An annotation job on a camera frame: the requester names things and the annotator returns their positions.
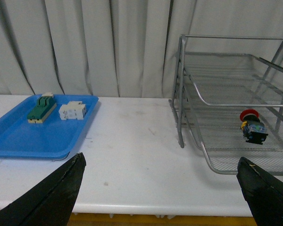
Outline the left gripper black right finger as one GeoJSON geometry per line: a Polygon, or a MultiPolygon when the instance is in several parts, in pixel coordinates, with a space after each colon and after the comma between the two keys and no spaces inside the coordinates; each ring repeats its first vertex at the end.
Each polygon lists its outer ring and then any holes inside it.
{"type": "Polygon", "coordinates": [[[245,157],[237,166],[237,179],[258,226],[283,226],[283,182],[245,157]]]}

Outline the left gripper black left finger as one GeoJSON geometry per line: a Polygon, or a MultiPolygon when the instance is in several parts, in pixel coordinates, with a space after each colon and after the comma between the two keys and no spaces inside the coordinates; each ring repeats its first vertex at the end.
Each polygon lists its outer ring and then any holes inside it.
{"type": "Polygon", "coordinates": [[[65,226],[81,187],[86,161],[78,153],[0,210],[0,226],[65,226]]]}

